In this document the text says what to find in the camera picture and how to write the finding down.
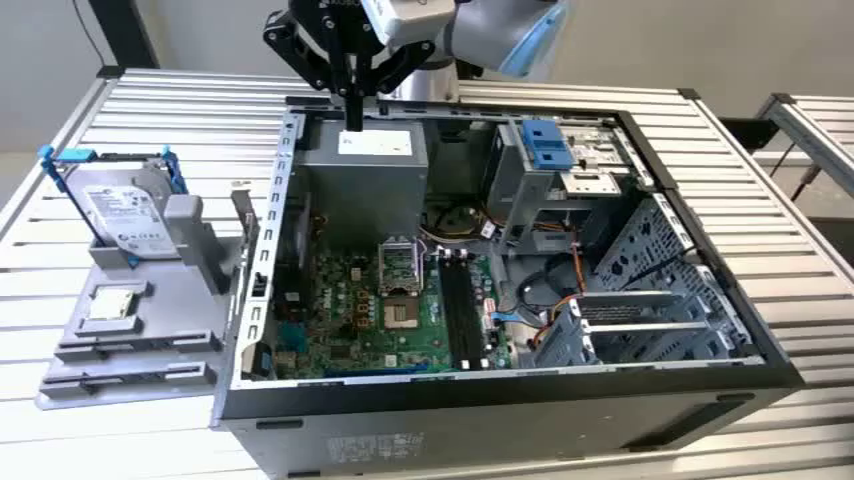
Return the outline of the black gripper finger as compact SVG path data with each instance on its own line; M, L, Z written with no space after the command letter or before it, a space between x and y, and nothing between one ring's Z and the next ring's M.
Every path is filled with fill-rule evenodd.
M329 90L345 101L349 131L357 130L357 98L343 69L335 69L299 35L299 24L289 11L274 11L266 20L262 38L279 58L289 64L315 90Z
M366 97L391 93L406 77L421 67L435 52L435 43L422 41L403 45L389 59L373 67L373 56L359 52L354 74L354 130L363 130L363 104Z

